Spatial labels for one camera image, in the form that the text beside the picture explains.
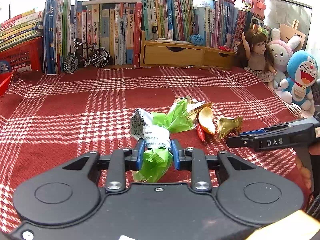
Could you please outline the person's right hand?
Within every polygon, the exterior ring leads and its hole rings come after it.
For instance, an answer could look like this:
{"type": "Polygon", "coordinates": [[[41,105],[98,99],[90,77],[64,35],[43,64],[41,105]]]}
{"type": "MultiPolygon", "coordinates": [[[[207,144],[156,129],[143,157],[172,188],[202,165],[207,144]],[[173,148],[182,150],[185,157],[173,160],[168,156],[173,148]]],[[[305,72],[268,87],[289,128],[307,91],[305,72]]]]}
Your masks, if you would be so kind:
{"type": "Polygon", "coordinates": [[[306,188],[319,194],[319,142],[295,147],[294,150],[295,162],[306,188]]]}

